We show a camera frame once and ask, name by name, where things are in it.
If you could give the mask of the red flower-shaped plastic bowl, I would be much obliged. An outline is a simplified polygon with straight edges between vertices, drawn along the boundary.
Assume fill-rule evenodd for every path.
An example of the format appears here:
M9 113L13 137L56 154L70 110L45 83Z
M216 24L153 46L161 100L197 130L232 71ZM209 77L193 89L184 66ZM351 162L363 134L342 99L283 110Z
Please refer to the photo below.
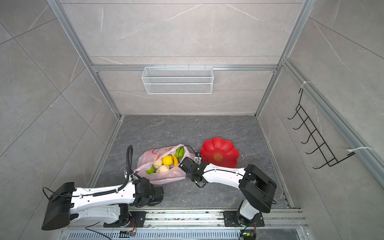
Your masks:
M205 162L226 168L236 168L240 156L231 141L219 137L205 141L200 153Z

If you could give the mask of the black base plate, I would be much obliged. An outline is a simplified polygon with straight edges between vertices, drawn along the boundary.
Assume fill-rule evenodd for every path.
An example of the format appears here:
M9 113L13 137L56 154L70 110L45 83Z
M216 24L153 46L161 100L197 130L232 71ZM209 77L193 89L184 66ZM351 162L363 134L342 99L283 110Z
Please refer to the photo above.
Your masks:
M103 224L104 228L142 228L146 220L147 212L134 211L129 214L122 214L119 219L112 224Z
M243 217L237 211L223 211L225 227L254 226L264 227L265 222L262 213L257 213L252 220Z

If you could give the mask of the beige fake fruit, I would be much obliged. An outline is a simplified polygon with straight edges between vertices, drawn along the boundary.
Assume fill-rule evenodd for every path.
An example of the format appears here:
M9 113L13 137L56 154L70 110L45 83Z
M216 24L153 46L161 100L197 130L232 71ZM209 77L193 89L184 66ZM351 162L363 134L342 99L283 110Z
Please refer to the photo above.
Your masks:
M161 165L160 167L158 167L158 169L156 170L156 173L157 174L162 174L162 173L166 173L170 170L170 167L168 165Z

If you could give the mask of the yellow fake lemon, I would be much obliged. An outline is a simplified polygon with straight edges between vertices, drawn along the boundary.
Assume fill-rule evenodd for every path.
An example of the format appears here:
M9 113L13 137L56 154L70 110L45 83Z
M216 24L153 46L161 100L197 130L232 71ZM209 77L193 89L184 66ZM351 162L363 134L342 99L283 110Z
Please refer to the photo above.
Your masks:
M162 159L164 165L171 166L174 163L174 156L167 155Z

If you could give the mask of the pink plastic bag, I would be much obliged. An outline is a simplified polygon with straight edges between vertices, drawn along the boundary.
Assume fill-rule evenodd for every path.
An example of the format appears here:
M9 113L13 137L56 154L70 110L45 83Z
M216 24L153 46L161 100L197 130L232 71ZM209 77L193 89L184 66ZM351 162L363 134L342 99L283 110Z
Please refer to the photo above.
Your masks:
M182 159L178 159L175 157L176 149L179 147L184 147L185 155ZM157 174L156 170L153 166L153 163L157 159L163 159L167 155L174 156L174 163L169 166L170 170L166 173ZM160 149L153 149L144 152L138 160L137 168L135 169L135 173L140 177L146 178L150 180L150 182L154 185L163 185L171 182L180 181L186 178L186 173L179 168L179 164L181 160L185 157L193 158L194 155L191 154L186 146L182 144L170 147L164 147Z

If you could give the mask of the aluminium mounting rail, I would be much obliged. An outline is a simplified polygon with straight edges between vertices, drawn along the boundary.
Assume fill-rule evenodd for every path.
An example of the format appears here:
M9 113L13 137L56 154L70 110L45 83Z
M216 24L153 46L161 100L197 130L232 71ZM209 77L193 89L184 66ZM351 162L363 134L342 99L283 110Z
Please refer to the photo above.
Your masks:
M156 210L133 209L147 212L144 226L139 230L154 229L242 229L241 227L225 227L223 211L219 209L200 210ZM272 209L270 213L262 213L265 226L251 229L307 229L308 224L300 209Z

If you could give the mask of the green fake lime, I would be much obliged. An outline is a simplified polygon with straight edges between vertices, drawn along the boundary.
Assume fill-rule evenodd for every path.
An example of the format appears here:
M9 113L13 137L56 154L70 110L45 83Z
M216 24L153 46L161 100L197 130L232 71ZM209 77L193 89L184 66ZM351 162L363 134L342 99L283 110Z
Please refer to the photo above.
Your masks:
M182 159L185 155L184 147L179 147L176 149L175 157L178 159Z

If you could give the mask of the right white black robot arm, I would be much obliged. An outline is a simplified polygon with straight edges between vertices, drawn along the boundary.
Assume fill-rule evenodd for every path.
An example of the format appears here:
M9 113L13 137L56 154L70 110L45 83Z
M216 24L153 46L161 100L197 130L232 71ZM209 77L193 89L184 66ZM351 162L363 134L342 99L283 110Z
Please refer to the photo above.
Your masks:
M263 213L270 213L276 203L274 196L277 184L255 165L246 168L231 169L204 162L198 156L186 157L179 164L191 181L199 188L207 183L218 183L239 189L245 199L237 211L224 211L223 216L229 222L227 227L256 226L263 227Z

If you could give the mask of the beige fake potato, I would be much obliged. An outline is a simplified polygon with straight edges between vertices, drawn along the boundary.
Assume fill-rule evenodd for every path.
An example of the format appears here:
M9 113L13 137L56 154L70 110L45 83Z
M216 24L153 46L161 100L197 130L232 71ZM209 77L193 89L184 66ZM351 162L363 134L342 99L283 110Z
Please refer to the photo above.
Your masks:
M161 167L163 165L163 160L162 159L157 159L154 163L153 163L153 166L155 169L158 169L159 167Z

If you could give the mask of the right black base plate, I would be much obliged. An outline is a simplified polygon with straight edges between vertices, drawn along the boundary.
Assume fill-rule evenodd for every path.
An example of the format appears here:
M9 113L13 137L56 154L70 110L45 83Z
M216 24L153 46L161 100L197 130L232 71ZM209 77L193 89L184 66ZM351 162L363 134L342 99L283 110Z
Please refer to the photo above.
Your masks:
M237 211L223 211L225 227L254 226L264 227L265 222L262 213L257 213L252 220L243 217Z

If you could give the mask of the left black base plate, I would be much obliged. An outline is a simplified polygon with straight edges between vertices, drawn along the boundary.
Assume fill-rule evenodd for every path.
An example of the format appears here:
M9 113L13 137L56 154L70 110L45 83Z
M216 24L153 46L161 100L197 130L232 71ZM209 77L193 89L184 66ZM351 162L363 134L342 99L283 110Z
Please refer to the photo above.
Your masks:
M129 214L122 214L119 219L112 224L103 224L104 228L142 228L146 220L147 212L134 211Z

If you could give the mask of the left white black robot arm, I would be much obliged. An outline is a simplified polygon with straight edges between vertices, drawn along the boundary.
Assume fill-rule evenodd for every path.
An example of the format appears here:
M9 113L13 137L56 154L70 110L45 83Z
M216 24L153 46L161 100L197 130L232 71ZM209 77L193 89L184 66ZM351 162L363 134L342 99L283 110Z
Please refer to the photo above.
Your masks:
M105 228L131 226L135 215L129 212L130 207L155 206L163 199L163 187L155 187L145 178L103 188L76 188L68 182L48 198L41 229L53 231L91 222Z

